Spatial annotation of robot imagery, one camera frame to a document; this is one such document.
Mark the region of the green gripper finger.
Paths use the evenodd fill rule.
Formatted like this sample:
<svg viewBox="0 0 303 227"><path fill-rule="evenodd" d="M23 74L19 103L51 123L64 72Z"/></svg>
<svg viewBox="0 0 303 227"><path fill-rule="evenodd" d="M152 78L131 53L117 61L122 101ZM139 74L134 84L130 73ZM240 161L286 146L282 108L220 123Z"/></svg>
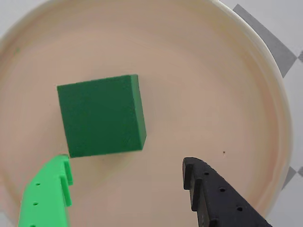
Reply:
<svg viewBox="0 0 303 227"><path fill-rule="evenodd" d="M73 177L68 155L48 161L23 192L19 227L69 227L67 207L72 205L69 187Z"/></svg>

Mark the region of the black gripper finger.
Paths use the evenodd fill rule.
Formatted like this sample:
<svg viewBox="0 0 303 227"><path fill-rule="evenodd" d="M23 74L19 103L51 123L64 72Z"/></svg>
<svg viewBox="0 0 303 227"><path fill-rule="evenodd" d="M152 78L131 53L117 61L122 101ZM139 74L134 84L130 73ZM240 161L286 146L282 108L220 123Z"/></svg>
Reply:
<svg viewBox="0 0 303 227"><path fill-rule="evenodd" d="M206 162L186 157L183 188L190 193L200 227L271 226L223 177Z"/></svg>

